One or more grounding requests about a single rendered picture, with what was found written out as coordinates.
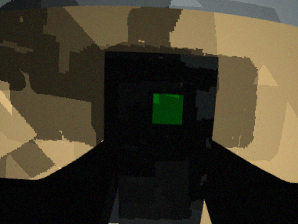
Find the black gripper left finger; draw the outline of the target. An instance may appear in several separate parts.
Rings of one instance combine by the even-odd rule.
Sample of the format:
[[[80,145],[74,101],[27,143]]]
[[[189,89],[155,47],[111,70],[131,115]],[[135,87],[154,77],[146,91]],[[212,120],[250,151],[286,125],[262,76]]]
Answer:
[[[0,224],[109,224],[118,131],[44,179],[0,179]]]

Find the tan rectangular floor panel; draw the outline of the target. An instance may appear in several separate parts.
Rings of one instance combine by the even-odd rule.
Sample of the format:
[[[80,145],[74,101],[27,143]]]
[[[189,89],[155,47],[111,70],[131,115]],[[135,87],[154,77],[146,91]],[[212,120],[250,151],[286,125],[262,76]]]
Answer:
[[[0,12],[0,179],[44,179],[104,141],[113,51],[220,57],[213,141],[298,183],[298,27],[148,6]]]

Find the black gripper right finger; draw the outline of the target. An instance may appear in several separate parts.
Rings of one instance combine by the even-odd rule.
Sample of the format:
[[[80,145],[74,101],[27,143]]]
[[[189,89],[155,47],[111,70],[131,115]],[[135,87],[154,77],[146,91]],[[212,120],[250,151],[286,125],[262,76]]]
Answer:
[[[298,224],[298,183],[210,144],[205,205],[212,224]]]

